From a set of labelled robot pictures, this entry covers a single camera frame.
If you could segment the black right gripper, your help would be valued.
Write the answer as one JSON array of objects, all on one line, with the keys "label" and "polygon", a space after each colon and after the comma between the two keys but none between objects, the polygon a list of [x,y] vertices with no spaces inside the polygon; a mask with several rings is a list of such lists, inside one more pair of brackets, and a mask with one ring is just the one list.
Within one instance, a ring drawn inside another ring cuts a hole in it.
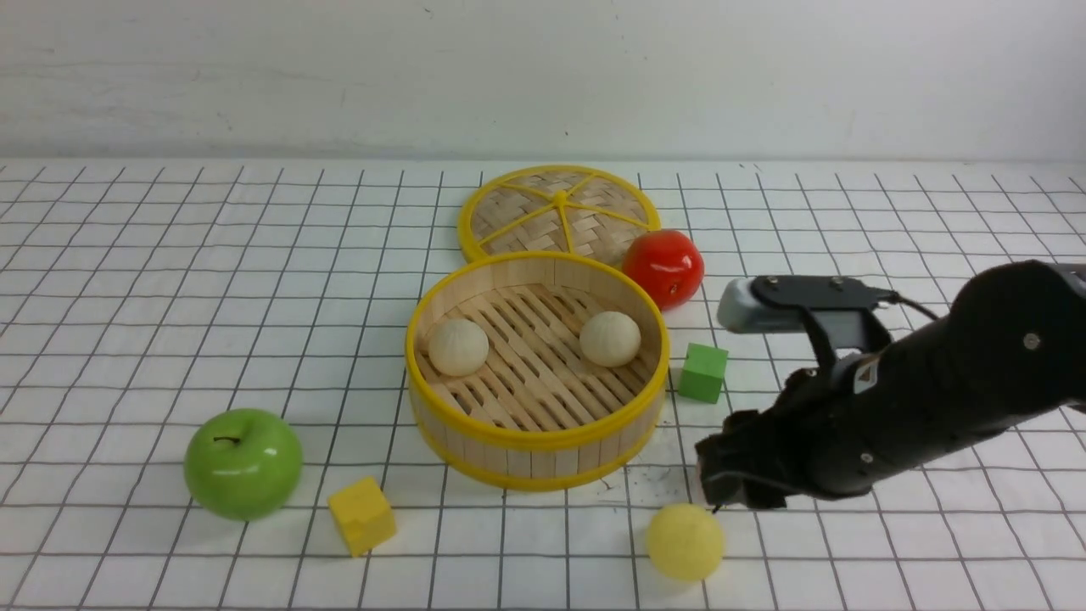
[{"label": "black right gripper", "polygon": [[1055,406],[1055,353],[1019,339],[902,339],[828,386],[740,411],[695,444],[703,499],[784,509],[862,496],[882,479],[999,436]]}]

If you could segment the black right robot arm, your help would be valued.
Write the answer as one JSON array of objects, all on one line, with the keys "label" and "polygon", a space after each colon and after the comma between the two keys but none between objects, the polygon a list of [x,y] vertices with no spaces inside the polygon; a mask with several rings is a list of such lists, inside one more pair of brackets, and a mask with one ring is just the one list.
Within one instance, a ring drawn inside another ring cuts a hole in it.
[{"label": "black right robot arm", "polygon": [[1083,410],[1082,264],[1020,260],[977,273],[946,316],[892,338],[876,315],[906,303],[847,276],[730,282],[719,322],[734,334],[806,335],[815,367],[767,410],[729,415],[695,445],[703,499],[782,509],[837,502],[973,447],[1058,406]]}]

